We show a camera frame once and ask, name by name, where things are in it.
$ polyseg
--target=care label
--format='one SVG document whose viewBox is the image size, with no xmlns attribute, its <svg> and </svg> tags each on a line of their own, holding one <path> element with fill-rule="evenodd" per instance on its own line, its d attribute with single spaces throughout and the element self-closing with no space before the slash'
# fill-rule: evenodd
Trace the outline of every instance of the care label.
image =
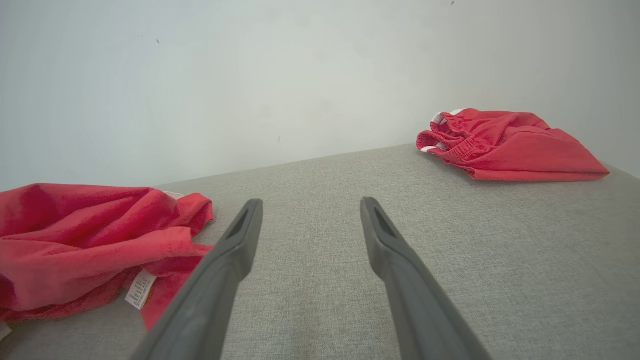
<svg viewBox="0 0 640 360">
<path fill-rule="evenodd" d="M 157 277 L 151 275 L 145 269 L 142 269 L 140 274 L 136 276 L 136 279 L 133 280 L 133 284 L 131 284 L 131 289 L 129 289 L 125 300 L 133 305 L 136 309 L 142 309 L 142 307 L 147 302 L 149 291 L 151 290 L 151 286 L 153 286 L 156 279 Z"/>
<path fill-rule="evenodd" d="M 0 322 L 0 341 L 11 334 L 11 328 L 6 322 Z"/>
</svg>

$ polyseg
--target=crumpled red fabric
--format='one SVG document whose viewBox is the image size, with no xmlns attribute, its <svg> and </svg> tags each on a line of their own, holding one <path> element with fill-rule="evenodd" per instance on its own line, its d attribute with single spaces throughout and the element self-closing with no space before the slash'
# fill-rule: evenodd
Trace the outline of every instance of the crumpled red fabric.
<svg viewBox="0 0 640 360">
<path fill-rule="evenodd" d="M 578 140 L 532 113 L 438 113 L 416 145 L 475 180 L 586 181 L 609 174 Z"/>
<path fill-rule="evenodd" d="M 145 269 L 151 329 L 212 247 L 192 243 L 211 200 L 153 188 L 33 184 L 0 193 L 0 320 L 63 318 L 106 305 Z"/>
</svg>

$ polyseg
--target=white wall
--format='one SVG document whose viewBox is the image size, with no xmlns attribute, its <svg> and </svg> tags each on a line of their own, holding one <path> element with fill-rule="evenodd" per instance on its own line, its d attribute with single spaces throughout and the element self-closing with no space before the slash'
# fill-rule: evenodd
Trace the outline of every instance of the white wall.
<svg viewBox="0 0 640 360">
<path fill-rule="evenodd" d="M 532 111 L 640 176 L 638 0 L 0 2 L 0 190 L 156 185 Z"/>
</svg>

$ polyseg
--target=gray tablecloth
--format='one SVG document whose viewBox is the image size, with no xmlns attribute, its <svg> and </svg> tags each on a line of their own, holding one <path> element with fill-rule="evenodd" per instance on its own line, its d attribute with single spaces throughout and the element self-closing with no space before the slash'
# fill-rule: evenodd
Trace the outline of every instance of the gray tablecloth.
<svg viewBox="0 0 640 360">
<path fill-rule="evenodd" d="M 213 200 L 195 241 L 214 244 L 264 200 L 253 272 L 225 359 L 397 359 L 383 283 L 359 217 L 377 198 L 496 359 L 637 359 L 640 179 L 481 183 L 412 145 L 160 186 Z M 19 326 L 7 359 L 127 359 L 145 335 L 121 297 Z"/>
</svg>

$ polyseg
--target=red garment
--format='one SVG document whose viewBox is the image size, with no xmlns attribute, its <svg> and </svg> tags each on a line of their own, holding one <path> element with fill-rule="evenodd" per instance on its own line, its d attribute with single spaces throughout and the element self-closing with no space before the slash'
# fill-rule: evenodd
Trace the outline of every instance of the red garment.
<svg viewBox="0 0 640 360">
<path fill-rule="evenodd" d="M 416 145 L 475 180 L 585 181 L 609 174 L 578 140 L 532 113 L 439 113 Z"/>
<path fill-rule="evenodd" d="M 0 320 L 62 318 L 113 301 L 142 268 L 160 318 L 211 249 L 191 242 L 211 200 L 152 188 L 34 184 L 0 193 Z"/>
</svg>

